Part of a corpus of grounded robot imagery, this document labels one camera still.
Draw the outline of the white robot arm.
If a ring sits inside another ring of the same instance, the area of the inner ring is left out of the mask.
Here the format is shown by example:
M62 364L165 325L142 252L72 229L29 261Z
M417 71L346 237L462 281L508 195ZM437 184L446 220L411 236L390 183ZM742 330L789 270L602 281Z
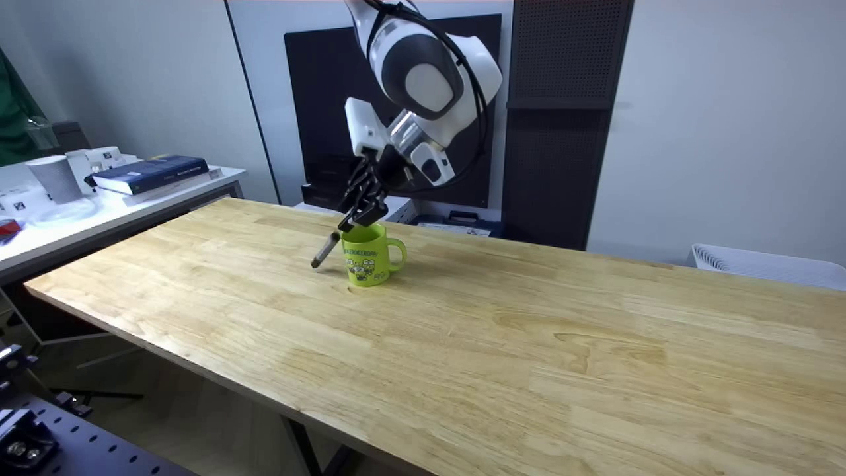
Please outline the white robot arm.
M358 44L380 93L399 108L383 124L362 97L346 97L349 146L358 166L341 199L341 233L378 223L386 195L423 176L441 188L457 176L450 142L502 87L502 71L478 36L450 35L432 23L412 0L343 0Z

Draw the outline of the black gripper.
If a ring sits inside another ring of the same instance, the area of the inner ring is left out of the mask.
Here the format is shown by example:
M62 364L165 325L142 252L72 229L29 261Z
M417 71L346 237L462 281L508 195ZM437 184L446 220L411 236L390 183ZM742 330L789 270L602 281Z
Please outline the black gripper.
M354 223L360 228L371 228L374 223L378 223L390 212L386 192L397 192L407 183L407 161L395 146L386 146L383 151L364 149L346 180L346 191L338 203L338 212L343 214L338 223L338 233L349 233Z

